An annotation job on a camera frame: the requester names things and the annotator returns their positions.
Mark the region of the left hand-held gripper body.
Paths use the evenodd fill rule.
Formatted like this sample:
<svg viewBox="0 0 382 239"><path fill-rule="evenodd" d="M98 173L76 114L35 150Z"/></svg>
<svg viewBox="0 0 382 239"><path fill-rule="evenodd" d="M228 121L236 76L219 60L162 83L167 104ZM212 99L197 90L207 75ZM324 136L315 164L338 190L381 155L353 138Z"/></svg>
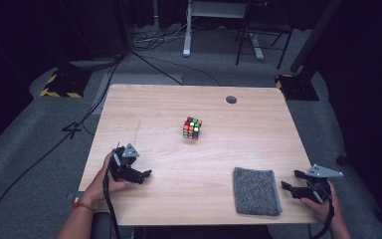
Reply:
<svg viewBox="0 0 382 239"><path fill-rule="evenodd" d="M139 157L139 153L134 146L129 143L127 146L117 147L112 154L109 162L109 169L112 178L115 181L121 179L142 177L141 172L133 169L131 166Z"/></svg>

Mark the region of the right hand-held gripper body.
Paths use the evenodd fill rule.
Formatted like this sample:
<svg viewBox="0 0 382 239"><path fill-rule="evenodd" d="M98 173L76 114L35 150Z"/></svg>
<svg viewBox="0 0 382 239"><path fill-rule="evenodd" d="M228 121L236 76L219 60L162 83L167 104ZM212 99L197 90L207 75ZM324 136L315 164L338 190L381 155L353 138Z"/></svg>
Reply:
<svg viewBox="0 0 382 239"><path fill-rule="evenodd" d="M313 201L323 203L331 194L328 183L329 177L342 177L341 171L335 171L327 167L314 164L307 172L302 174L307 186L312 190Z"/></svg>

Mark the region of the grey fluffy cloth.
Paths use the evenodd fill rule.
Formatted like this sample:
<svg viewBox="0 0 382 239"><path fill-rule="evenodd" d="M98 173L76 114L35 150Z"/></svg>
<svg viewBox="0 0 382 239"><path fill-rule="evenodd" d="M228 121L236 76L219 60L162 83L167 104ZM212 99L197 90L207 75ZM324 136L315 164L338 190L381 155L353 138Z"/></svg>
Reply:
<svg viewBox="0 0 382 239"><path fill-rule="evenodd" d="M233 186L238 213L279 216L283 212L272 170L235 167Z"/></svg>

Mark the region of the multicoloured puzzle cube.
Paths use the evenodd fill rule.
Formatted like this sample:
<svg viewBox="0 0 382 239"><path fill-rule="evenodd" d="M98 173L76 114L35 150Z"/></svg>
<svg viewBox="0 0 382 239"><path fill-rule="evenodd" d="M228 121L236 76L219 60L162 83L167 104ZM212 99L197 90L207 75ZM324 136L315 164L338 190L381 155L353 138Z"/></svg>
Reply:
<svg viewBox="0 0 382 239"><path fill-rule="evenodd" d="M200 135L202 121L200 119L188 117L183 125L183 136L197 140Z"/></svg>

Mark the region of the person's left hand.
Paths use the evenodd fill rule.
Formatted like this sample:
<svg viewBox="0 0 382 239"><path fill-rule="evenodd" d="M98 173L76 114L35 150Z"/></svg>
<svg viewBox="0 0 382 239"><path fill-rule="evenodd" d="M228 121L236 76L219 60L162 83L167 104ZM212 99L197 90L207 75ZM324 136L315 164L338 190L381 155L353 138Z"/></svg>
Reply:
<svg viewBox="0 0 382 239"><path fill-rule="evenodd" d="M88 186L86 191L80 197L79 202L83 205L86 205L88 208L95 209L97 204L104 200L103 192L103 180L105 177L108 179L108 193L119 192L129 188L132 183L121 180L114 181L110 175L107 173L107 167L112 157L112 152L110 152L104 159L102 168L96 174L92 183Z"/></svg>

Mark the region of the person's right hand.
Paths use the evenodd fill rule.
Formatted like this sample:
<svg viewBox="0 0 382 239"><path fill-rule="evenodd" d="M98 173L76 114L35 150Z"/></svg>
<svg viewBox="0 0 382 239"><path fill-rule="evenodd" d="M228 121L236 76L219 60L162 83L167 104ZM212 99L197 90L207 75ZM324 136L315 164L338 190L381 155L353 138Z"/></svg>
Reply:
<svg viewBox="0 0 382 239"><path fill-rule="evenodd" d="M334 207L334 216L331 221L331 227L337 226L338 224L341 224L344 222L342 211L341 211L341 205L339 202L339 199L337 197L334 185L329 182L330 190L331 190L331 196L332 196L332 206ZM323 223L326 222L328 212L329 212L329 202L325 201L322 204L318 204L308 198L302 198L300 202L307 207L308 209L312 210L314 212L314 215Z"/></svg>

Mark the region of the person's dark clothing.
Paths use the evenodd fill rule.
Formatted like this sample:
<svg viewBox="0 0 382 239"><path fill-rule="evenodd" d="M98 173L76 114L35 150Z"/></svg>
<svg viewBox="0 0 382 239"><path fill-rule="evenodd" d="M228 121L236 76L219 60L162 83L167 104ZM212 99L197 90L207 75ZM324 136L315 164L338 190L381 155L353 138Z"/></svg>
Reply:
<svg viewBox="0 0 382 239"><path fill-rule="evenodd" d="M140 226L134 239L274 239L267 226Z"/></svg>

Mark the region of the grey stand base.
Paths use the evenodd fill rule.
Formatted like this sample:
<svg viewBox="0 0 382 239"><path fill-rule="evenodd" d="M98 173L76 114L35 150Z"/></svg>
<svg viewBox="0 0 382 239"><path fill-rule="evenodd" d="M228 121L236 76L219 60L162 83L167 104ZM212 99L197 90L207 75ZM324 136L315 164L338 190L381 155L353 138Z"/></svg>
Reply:
<svg viewBox="0 0 382 239"><path fill-rule="evenodd" d="M120 62L121 59L119 58L71 61L70 69L82 71L99 71L114 67L117 63Z"/></svg>

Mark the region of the black metal chair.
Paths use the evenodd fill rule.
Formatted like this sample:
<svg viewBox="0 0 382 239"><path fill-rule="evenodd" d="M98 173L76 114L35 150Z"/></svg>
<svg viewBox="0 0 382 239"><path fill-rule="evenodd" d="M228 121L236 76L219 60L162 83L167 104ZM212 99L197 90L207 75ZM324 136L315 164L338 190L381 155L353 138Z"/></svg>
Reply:
<svg viewBox="0 0 382 239"><path fill-rule="evenodd" d="M270 49L281 51L277 69L282 66L288 43L293 32L295 12L290 7L290 0L250 0L245 7L242 24L235 37L239 42L238 55L235 65L240 62L246 35L276 36Z"/></svg>

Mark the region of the black yellow striped base plate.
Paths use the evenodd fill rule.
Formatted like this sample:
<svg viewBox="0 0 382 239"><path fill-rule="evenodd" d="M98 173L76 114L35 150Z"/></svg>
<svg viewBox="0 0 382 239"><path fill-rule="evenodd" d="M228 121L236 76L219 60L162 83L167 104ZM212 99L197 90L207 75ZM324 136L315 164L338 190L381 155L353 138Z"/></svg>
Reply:
<svg viewBox="0 0 382 239"><path fill-rule="evenodd" d="M85 89L91 75L90 71L62 72L55 70L42 89L40 96L80 99L85 95Z"/></svg>
<svg viewBox="0 0 382 239"><path fill-rule="evenodd" d="M301 80L299 76L282 74L275 76L275 86L287 101L318 102L319 97L310 81Z"/></svg>

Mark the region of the slanted black post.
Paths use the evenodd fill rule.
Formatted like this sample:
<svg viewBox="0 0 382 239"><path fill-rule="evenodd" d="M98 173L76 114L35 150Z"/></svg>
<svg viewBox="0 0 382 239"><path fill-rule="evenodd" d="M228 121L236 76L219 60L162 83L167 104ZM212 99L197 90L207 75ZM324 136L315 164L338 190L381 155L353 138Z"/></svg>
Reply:
<svg viewBox="0 0 382 239"><path fill-rule="evenodd" d="M309 52L326 28L342 0L307 0L295 23L298 30L309 30L310 35L290 65L296 73L308 58Z"/></svg>

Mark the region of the white desk frame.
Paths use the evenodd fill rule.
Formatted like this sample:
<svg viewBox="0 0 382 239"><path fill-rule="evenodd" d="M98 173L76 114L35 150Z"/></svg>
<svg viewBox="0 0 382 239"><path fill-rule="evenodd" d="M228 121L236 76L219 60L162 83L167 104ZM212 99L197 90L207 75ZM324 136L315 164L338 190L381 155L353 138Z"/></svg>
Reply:
<svg viewBox="0 0 382 239"><path fill-rule="evenodd" d="M193 17L216 17L242 19L245 14L245 3L227 2L226 0L187 0L186 33L182 55L191 55L192 19Z"/></svg>

